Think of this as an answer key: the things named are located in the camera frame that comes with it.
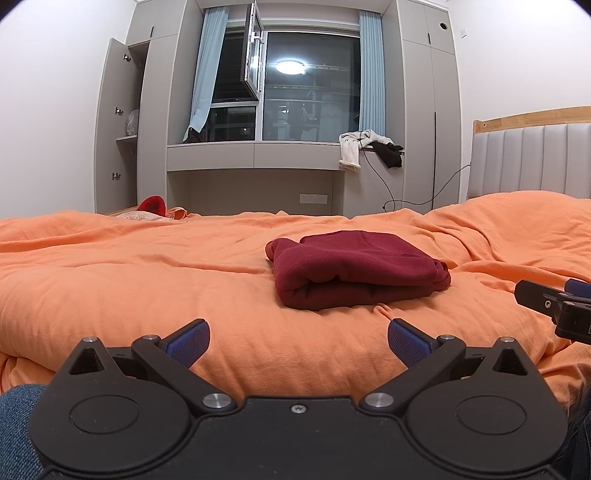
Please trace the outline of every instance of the white wall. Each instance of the white wall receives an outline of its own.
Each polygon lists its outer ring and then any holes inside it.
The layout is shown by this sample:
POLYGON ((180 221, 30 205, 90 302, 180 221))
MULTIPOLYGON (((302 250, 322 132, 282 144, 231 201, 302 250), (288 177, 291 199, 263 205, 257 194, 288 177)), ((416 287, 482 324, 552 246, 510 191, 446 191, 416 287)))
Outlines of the white wall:
MULTIPOLYGON (((472 124, 591 105, 591 17, 571 0, 450 0, 462 103, 462 165, 472 124), (467 36, 460 38, 465 28, 467 36)), ((462 172, 466 197, 469 168, 462 172)))
POLYGON ((25 0, 0 23, 0 218, 94 212, 100 79, 134 6, 25 0))

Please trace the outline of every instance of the cabinet door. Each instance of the cabinet door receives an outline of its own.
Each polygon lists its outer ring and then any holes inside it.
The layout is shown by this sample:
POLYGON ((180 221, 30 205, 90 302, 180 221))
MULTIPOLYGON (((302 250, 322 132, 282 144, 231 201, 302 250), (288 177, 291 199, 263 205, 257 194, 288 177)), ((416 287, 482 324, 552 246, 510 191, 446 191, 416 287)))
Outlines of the cabinet door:
POLYGON ((455 53, 449 15, 442 10, 431 7, 425 7, 425 14, 427 16, 431 46, 448 53, 455 53))
POLYGON ((127 32, 127 45, 136 45, 150 40, 159 8, 161 5, 158 0, 136 4, 127 32))
POLYGON ((152 38, 176 35, 181 30, 183 13, 187 0, 152 0, 158 2, 158 13, 154 24, 152 38))
POLYGON ((399 0, 402 39, 429 45, 425 6, 410 0, 399 0))
POLYGON ((168 107, 177 35, 150 41, 139 104, 138 198, 166 198, 168 107))
MULTIPOLYGON (((432 48, 431 60, 437 112, 435 159, 435 193, 437 193, 460 169, 462 163, 460 87, 455 55, 432 48)), ((460 174, 458 173, 433 201, 433 208, 457 203, 459 191, 460 174)))
MULTIPOLYGON (((402 43, 407 112, 402 199, 423 203, 433 197, 435 164, 435 99, 431 48, 407 40, 402 43)), ((403 206, 420 213, 431 210, 431 202, 419 206, 405 203, 403 206)))
POLYGON ((135 156, 124 137, 125 120, 134 109, 138 68, 125 45, 111 38, 100 83, 95 130, 95 208, 110 213, 137 205, 135 156))

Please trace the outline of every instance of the grey headboard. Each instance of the grey headboard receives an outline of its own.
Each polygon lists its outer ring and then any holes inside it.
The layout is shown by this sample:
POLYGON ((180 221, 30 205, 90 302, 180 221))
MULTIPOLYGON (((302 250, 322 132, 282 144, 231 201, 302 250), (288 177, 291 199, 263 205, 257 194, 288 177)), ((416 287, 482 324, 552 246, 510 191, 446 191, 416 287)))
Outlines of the grey headboard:
POLYGON ((516 190, 591 198, 591 107, 474 123, 468 198, 516 190))

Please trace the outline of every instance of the plastic bag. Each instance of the plastic bag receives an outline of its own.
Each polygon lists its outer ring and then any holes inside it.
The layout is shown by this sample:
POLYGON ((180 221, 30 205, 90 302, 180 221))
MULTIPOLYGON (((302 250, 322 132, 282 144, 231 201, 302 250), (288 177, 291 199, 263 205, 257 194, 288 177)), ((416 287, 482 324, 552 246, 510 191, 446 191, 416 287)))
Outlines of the plastic bag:
POLYGON ((127 116, 127 120, 125 121, 125 130, 128 136, 138 134, 138 120, 139 110, 134 110, 127 116))

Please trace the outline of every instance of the open window pane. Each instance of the open window pane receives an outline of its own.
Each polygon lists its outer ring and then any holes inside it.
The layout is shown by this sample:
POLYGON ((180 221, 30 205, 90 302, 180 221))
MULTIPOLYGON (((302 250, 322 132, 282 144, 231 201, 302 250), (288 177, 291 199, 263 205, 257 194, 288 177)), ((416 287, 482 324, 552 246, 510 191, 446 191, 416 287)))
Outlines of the open window pane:
POLYGON ((259 98, 259 74, 261 69, 262 22, 256 2, 246 11, 246 31, 242 46, 242 81, 253 98, 259 98))

